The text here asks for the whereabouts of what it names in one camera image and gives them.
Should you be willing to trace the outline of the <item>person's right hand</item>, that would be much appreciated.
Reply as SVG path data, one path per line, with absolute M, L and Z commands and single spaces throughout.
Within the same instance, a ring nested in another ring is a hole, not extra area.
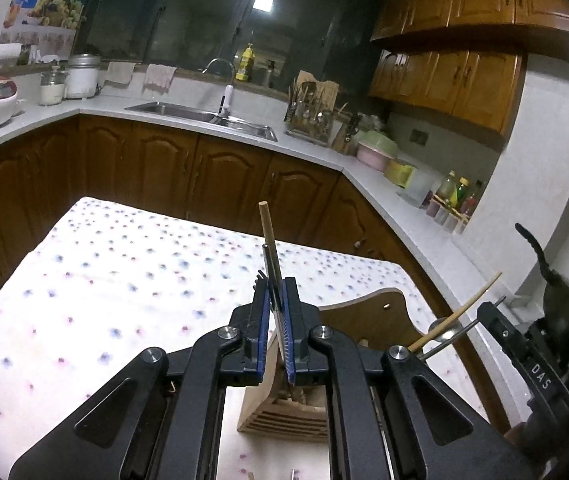
M 529 422 L 520 422 L 503 435 L 534 467 L 541 467 L 555 453 L 553 433 Z

